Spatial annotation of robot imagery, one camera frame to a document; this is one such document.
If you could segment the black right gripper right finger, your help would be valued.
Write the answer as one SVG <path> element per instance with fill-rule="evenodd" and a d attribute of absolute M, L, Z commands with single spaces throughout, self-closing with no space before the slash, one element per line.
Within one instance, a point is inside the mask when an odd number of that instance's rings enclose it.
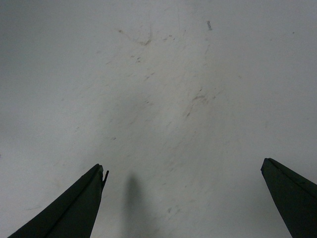
<path fill-rule="evenodd" d="M 317 185 L 272 158 L 261 172 L 273 201 L 293 238 L 317 236 Z"/>

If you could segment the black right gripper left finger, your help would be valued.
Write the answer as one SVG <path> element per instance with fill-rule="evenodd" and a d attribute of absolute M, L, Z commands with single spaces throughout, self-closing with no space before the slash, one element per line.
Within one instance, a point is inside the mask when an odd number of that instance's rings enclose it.
<path fill-rule="evenodd" d="M 109 171 L 94 165 L 11 238 L 89 238 Z"/>

